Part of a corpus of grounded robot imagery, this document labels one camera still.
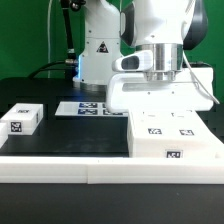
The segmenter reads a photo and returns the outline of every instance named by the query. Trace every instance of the white cube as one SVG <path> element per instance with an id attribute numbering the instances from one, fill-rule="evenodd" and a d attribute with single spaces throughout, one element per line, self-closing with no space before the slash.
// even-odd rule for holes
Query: white cube
<path id="1" fill-rule="evenodd" d="M 1 119 L 9 135 L 32 135 L 43 118 L 43 104 L 17 103 Z"/>
<path id="2" fill-rule="evenodd" d="M 130 111 L 130 157 L 215 158 L 224 145 L 194 111 Z"/>
<path id="3" fill-rule="evenodd" d="M 0 148 L 4 145 L 7 139 L 7 125 L 5 123 L 0 123 Z"/>

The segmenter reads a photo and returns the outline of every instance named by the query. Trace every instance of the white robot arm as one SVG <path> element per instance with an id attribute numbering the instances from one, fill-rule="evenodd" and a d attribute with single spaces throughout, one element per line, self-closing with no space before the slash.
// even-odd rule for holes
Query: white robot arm
<path id="1" fill-rule="evenodd" d="M 199 5 L 200 13 L 205 13 L 202 3 L 134 0 L 122 11 L 121 37 L 136 47 L 136 52 L 113 62 L 112 68 L 122 73 L 113 76 L 108 85 L 107 106 L 111 112 L 127 112 L 136 105 L 183 108 L 180 102 L 186 102 L 186 109 L 209 110 L 213 102 L 218 103 L 212 94 L 212 69 L 191 69 L 183 52 L 195 7 Z M 202 23 L 205 29 L 197 41 L 206 34 L 207 18 Z M 183 69 L 183 59 L 188 69 Z"/>

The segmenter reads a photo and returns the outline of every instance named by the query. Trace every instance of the blue light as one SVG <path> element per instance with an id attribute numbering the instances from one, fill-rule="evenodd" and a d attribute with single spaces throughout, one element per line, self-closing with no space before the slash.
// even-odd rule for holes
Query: blue light
<path id="1" fill-rule="evenodd" d="M 78 75 L 77 75 L 77 78 L 80 79 L 80 73 L 81 73 L 81 56 L 79 56 L 79 59 L 78 59 L 78 69 L 79 69 L 79 72 L 78 72 Z"/>

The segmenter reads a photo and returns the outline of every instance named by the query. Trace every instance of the black table surface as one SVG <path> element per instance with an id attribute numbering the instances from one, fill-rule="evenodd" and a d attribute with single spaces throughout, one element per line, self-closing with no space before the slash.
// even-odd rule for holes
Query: black table surface
<path id="1" fill-rule="evenodd" d="M 105 102 L 105 93 L 81 92 L 60 79 L 0 81 L 0 115 L 15 103 L 44 105 L 44 118 L 34 134 L 9 135 L 0 155 L 128 156 L 127 118 L 56 117 L 60 101 Z"/>
<path id="2" fill-rule="evenodd" d="M 57 118 L 60 101 L 104 102 L 71 82 L 10 78 L 0 81 L 0 116 L 15 103 L 44 104 L 32 136 L 9 136 L 0 155 L 128 156 L 127 118 Z M 223 140 L 223 105 L 200 116 Z M 224 185 L 0 184 L 0 223 L 221 224 Z"/>

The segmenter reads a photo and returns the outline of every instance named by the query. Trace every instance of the white platform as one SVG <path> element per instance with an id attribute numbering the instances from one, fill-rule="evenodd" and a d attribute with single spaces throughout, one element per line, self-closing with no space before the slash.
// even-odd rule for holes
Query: white platform
<path id="1" fill-rule="evenodd" d="M 60 102 L 56 116 L 127 117 L 127 113 L 110 113 L 101 102 Z"/>
<path id="2" fill-rule="evenodd" d="M 0 183 L 224 184 L 224 157 L 204 160 L 0 157 Z"/>

